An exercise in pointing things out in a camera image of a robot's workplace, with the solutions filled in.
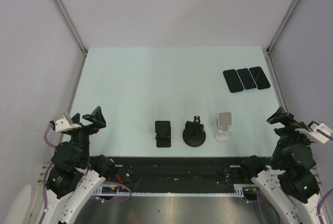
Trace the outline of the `white folding phone stand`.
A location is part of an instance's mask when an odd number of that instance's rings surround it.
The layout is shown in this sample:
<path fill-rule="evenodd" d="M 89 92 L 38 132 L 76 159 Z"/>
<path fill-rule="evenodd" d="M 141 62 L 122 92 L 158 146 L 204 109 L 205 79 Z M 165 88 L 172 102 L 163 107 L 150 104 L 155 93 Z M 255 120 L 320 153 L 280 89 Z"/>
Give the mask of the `white folding phone stand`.
<path fill-rule="evenodd" d="M 218 142 L 225 142 L 231 139 L 232 122 L 232 113 L 230 111 L 218 113 L 215 125 L 215 139 Z"/>

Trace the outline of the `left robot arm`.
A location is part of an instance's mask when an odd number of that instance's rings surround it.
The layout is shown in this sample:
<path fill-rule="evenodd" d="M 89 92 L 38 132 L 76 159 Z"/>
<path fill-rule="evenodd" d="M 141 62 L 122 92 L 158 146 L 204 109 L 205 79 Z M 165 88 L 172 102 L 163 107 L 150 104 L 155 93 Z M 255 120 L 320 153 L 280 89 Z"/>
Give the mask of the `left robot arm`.
<path fill-rule="evenodd" d="M 36 223 L 74 223 L 93 192 L 115 176 L 115 162 L 105 155 L 90 160 L 90 136 L 106 127 L 100 106 L 92 113 L 53 118 L 44 133 L 54 149 L 43 177 L 43 207 Z"/>

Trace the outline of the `black phone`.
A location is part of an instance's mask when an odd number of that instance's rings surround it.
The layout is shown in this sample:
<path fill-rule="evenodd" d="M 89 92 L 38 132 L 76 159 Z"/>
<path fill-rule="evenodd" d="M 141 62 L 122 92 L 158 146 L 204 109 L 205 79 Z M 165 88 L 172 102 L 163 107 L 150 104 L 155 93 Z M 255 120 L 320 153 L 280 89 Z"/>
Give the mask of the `black phone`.
<path fill-rule="evenodd" d="M 249 68 L 249 71 L 257 85 L 258 90 L 269 89 L 271 87 L 271 84 L 261 67 L 251 67 Z"/>
<path fill-rule="evenodd" d="M 235 69 L 223 71 L 223 76 L 231 93 L 238 93 L 244 90 L 240 78 Z"/>

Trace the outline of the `black folding phone stand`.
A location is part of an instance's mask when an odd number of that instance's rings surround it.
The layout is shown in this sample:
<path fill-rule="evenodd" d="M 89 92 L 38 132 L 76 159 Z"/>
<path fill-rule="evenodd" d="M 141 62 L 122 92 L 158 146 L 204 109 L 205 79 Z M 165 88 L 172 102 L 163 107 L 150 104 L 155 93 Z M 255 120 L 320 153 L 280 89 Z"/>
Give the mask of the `black folding phone stand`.
<path fill-rule="evenodd" d="M 170 121 L 155 121 L 156 147 L 171 147 L 171 123 Z"/>

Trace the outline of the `black round-base clamp stand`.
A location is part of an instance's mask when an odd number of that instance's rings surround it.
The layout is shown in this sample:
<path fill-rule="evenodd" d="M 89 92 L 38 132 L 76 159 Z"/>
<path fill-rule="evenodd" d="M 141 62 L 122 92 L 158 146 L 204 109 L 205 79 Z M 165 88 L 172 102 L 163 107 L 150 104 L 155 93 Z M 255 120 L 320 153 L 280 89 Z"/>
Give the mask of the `black round-base clamp stand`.
<path fill-rule="evenodd" d="M 200 116 L 194 116 L 193 121 L 186 121 L 182 138 L 190 147 L 200 147 L 205 142 L 206 132 Z"/>

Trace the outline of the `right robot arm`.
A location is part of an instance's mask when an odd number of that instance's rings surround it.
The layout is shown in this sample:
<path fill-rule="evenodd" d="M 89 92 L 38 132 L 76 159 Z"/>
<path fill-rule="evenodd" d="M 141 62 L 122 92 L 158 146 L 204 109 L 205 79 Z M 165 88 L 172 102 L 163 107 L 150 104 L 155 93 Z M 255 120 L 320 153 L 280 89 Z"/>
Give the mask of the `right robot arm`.
<path fill-rule="evenodd" d="M 316 162 L 310 145 L 324 143 L 319 124 L 297 122 L 292 113 L 279 107 L 267 122 L 281 123 L 275 128 L 279 140 L 269 165 L 255 155 L 241 163 L 240 177 L 254 183 L 278 212 L 283 223 L 324 223 L 318 205 L 320 189 L 311 172 Z"/>

